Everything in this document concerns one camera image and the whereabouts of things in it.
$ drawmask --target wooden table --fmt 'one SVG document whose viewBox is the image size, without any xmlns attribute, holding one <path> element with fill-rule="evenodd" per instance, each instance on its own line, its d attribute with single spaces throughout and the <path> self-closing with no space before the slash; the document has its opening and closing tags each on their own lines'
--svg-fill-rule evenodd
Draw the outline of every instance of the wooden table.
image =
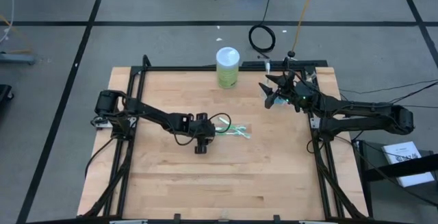
<svg viewBox="0 0 438 224">
<path fill-rule="evenodd" d="M 129 71 L 114 68 L 109 89 L 126 91 Z M 339 98 L 334 70 L 317 68 L 317 75 L 321 91 Z M 143 102 L 165 112 L 226 112 L 234 124 L 248 126 L 251 139 L 216 136 L 207 154 L 195 155 L 196 141 L 179 146 L 159 125 L 140 119 L 123 218 L 173 219 L 180 213 L 183 219 L 272 220 L 279 214 L 282 220 L 323 220 L 315 158 L 306 151 L 311 139 L 308 117 L 289 105 L 265 109 L 257 84 L 262 81 L 263 72 L 240 72 L 237 86 L 223 90 L 211 71 L 147 72 Z M 97 132 L 93 153 L 110 132 Z M 115 144 L 91 164 L 78 214 L 89 210 L 107 186 Z M 337 139 L 332 150 L 340 187 L 368 214 L 351 146 Z"/>
</svg>

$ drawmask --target white lid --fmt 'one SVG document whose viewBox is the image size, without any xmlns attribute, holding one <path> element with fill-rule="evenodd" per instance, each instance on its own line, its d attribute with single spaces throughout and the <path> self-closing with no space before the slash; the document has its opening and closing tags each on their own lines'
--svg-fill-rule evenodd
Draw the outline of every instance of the white lid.
<svg viewBox="0 0 438 224">
<path fill-rule="evenodd" d="M 222 66 L 235 66 L 239 60 L 239 52 L 232 47 L 221 48 L 216 53 L 216 61 Z"/>
</svg>

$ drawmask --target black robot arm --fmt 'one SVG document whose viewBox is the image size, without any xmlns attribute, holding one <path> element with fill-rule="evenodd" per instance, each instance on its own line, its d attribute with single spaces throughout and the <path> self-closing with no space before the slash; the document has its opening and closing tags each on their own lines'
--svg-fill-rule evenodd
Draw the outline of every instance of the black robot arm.
<svg viewBox="0 0 438 224">
<path fill-rule="evenodd" d="M 392 103 L 367 103 L 340 101 L 321 93 L 311 82 L 303 80 L 294 71 L 281 76 L 266 75 L 278 88 L 260 84 L 266 93 L 265 107 L 271 108 L 276 98 L 284 99 L 295 107 L 295 111 L 312 112 L 317 117 L 311 120 L 323 139 L 333 140 L 340 132 L 382 129 L 392 134 L 406 135 L 413 129 L 413 114 L 401 105 Z M 335 119 L 336 114 L 346 118 Z"/>
<path fill-rule="evenodd" d="M 123 110 L 118 109 L 121 99 Z M 113 136 L 126 136 L 133 125 L 130 118 L 144 118 L 161 125 L 164 130 L 175 135 L 197 139 L 195 153 L 207 153 L 207 145 L 216 134 L 216 128 L 206 113 L 193 114 L 166 113 L 142 103 L 139 99 L 128 97 L 116 90 L 101 91 L 94 109 L 100 119 L 108 120 L 113 127 Z"/>
</svg>

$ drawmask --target yellow cable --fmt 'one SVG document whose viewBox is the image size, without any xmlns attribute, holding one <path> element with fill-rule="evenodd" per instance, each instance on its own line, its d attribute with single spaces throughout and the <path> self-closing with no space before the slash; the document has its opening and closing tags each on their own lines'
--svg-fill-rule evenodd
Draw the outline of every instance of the yellow cable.
<svg viewBox="0 0 438 224">
<path fill-rule="evenodd" d="M 292 52 L 295 52 L 295 46 L 296 46 L 296 43 L 298 42 L 298 36 L 300 35 L 301 22 L 302 22 L 302 19 L 304 18 L 304 13 L 306 12 L 307 6 L 309 6 L 309 2 L 310 2 L 310 0 L 306 0 L 306 4 L 304 4 L 304 7 L 302 8 L 300 20 L 298 22 L 298 27 L 296 28 L 295 40 L 294 40 L 294 46 L 292 46 Z"/>
<path fill-rule="evenodd" d="M 6 25 L 10 26 L 8 20 L 6 20 L 6 18 L 0 14 L 0 19 L 6 23 Z M 12 31 L 15 32 L 18 36 L 21 37 L 21 39 L 23 39 L 25 41 L 25 43 L 27 44 L 27 46 L 29 47 L 29 49 L 20 49 L 20 50 L 13 50 L 10 51 L 8 53 L 32 53 L 32 46 L 29 42 L 29 40 L 27 39 L 27 37 L 25 35 L 23 35 L 22 33 L 19 32 L 19 30 L 17 30 L 15 27 L 11 27 Z"/>
</svg>

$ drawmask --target coiled black cable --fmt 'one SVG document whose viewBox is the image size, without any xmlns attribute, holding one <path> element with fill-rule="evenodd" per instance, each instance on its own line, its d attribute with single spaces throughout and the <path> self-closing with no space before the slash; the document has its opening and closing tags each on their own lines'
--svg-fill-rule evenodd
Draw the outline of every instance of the coiled black cable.
<svg viewBox="0 0 438 224">
<path fill-rule="evenodd" d="M 254 32 L 254 30 L 257 29 L 257 28 L 264 29 L 264 30 L 265 30 L 265 31 L 271 36 L 271 40 L 272 40 L 272 42 L 271 42 L 271 45 L 270 45 L 269 47 L 262 49 L 262 48 L 257 47 L 257 46 L 254 44 L 254 42 L 253 42 L 253 32 Z M 249 30 L 248 39 L 249 39 L 249 44 L 251 45 L 251 47 L 252 47 L 255 51 L 259 52 L 259 53 L 260 53 L 261 55 L 263 55 L 266 59 L 269 59 L 269 57 L 266 56 L 264 53 L 269 53 L 269 52 L 271 52 L 271 51 L 274 49 L 276 38 L 275 38 L 275 33 L 274 33 L 274 32 L 273 32 L 268 26 L 266 26 L 266 25 L 262 25 L 262 24 L 258 24 L 258 25 L 254 25 L 254 26 L 252 26 L 251 29 Z"/>
<path fill-rule="evenodd" d="M 263 25 L 263 22 L 265 21 L 265 17 L 266 17 L 266 12 L 268 11 L 268 7 L 269 7 L 269 0 L 266 3 L 265 14 L 263 15 L 263 19 L 261 20 L 260 24 L 252 26 L 251 29 L 249 30 L 249 34 L 248 34 L 249 44 L 251 45 L 251 47 L 255 51 L 257 51 L 258 53 L 260 53 L 265 59 L 269 59 L 269 57 L 267 55 L 265 55 L 264 53 L 271 52 L 274 49 L 275 42 L 276 42 L 275 33 L 269 27 L 267 27 L 266 25 Z M 253 42 L 253 32 L 257 28 L 264 29 L 271 36 L 272 43 L 271 43 L 271 45 L 269 47 L 262 49 L 262 48 L 257 47 L 254 44 L 254 42 Z"/>
</svg>

